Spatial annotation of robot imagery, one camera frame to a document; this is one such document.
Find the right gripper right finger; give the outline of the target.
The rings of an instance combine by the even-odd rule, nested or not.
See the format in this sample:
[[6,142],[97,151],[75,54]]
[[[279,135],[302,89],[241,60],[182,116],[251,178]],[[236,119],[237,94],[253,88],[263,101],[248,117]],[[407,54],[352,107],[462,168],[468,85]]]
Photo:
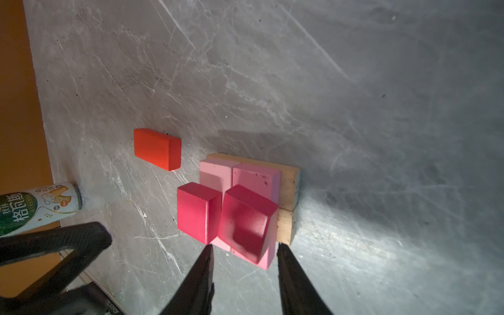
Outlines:
[[290,247],[280,244],[277,257],[283,314],[333,314],[315,290]]

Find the red wood block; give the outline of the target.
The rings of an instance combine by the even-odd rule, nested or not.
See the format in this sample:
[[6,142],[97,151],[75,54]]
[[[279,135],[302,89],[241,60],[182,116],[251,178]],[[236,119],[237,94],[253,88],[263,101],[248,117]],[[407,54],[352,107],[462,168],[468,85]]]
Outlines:
[[151,129],[133,131],[136,157],[166,171],[181,167],[182,140]]

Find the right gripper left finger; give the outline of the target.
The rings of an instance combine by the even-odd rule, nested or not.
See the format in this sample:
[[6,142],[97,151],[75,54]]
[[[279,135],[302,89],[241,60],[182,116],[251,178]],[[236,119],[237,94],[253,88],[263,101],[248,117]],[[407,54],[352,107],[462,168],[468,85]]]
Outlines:
[[161,314],[211,314],[215,293],[213,246],[206,245]]

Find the natural wood block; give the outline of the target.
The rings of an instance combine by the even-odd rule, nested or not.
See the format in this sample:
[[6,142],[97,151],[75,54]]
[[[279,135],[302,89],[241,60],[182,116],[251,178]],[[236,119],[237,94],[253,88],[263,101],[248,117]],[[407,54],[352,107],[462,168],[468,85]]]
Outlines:
[[299,167],[275,164],[267,161],[242,158],[222,153],[208,154],[206,158],[238,161],[243,164],[259,165],[279,170],[281,172],[280,208],[293,211],[298,205],[299,187],[301,181],[301,169]]
[[292,244],[296,232],[297,218],[297,209],[293,211],[286,209],[278,210],[278,228],[276,235],[276,241],[278,243],[288,246]]

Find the light pink wood block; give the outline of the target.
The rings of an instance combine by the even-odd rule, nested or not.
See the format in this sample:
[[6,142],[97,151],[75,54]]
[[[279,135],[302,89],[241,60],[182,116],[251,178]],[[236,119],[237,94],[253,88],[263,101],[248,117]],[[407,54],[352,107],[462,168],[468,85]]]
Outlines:
[[220,202],[217,203],[217,214],[211,221],[210,244],[225,251],[230,251],[230,246],[218,237],[219,224],[222,215],[224,195],[232,187],[233,169],[240,162],[207,158],[199,164],[200,184],[221,193]]

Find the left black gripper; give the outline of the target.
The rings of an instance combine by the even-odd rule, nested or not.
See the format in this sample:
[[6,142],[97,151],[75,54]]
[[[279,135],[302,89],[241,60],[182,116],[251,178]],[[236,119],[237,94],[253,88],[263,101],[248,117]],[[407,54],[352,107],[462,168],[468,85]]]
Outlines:
[[1,238],[2,314],[109,314],[107,296],[77,279],[112,245],[98,222]]

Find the small magenta cube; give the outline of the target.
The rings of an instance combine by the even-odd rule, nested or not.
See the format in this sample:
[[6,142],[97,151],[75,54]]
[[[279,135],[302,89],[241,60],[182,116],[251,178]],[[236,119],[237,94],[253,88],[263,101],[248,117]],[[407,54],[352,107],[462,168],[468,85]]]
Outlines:
[[225,192],[220,217],[218,237],[254,264],[276,243],[278,204],[244,186]]

